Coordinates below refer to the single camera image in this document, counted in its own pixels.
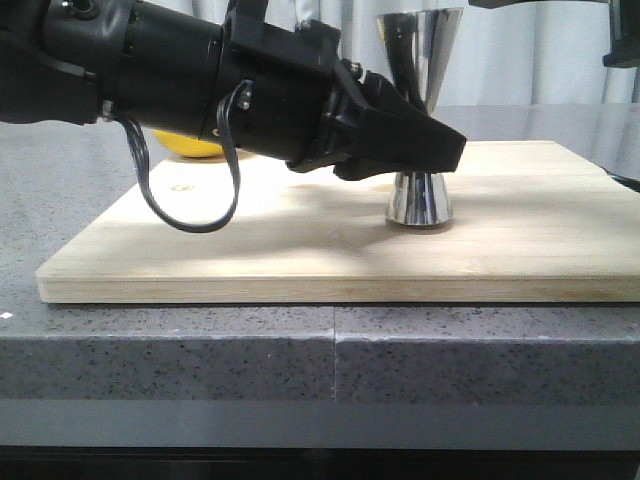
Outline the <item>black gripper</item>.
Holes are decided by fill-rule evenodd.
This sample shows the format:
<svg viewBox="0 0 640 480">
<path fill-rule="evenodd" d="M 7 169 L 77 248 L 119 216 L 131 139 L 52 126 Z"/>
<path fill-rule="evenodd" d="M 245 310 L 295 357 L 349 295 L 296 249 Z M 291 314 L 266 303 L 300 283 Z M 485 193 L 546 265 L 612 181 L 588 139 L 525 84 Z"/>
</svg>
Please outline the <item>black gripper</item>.
<svg viewBox="0 0 640 480">
<path fill-rule="evenodd" d="M 222 25 L 145 1 L 123 9 L 119 108 L 138 124 L 347 181 L 458 167 L 466 137 L 379 74 L 360 85 L 330 25 L 271 25 L 263 1 L 231 2 Z"/>
<path fill-rule="evenodd" d="M 610 51 L 602 57 L 606 68 L 629 69 L 639 66 L 639 2 L 600 1 L 608 6 Z M 547 27 L 562 27 L 557 34 L 569 48 L 579 48 L 580 40 L 587 37 L 579 32 L 576 20 L 567 20 L 563 9 L 558 10 L 559 20 L 544 20 Z"/>
</svg>

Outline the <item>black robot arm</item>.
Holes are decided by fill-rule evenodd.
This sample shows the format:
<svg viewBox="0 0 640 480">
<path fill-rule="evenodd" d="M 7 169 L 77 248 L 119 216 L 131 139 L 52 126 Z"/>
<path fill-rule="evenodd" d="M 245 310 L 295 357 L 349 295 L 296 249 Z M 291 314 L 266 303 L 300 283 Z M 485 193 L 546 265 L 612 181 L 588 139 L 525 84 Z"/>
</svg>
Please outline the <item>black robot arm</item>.
<svg viewBox="0 0 640 480">
<path fill-rule="evenodd" d="M 89 124 L 111 102 L 142 125 L 212 142 L 219 103 L 247 80 L 235 146 L 294 172 L 329 166 L 354 181 L 457 168 L 465 137 L 349 66 L 337 29 L 282 29 L 266 8 L 233 1 L 216 25 L 146 1 L 5 1 L 1 118 Z"/>
</svg>

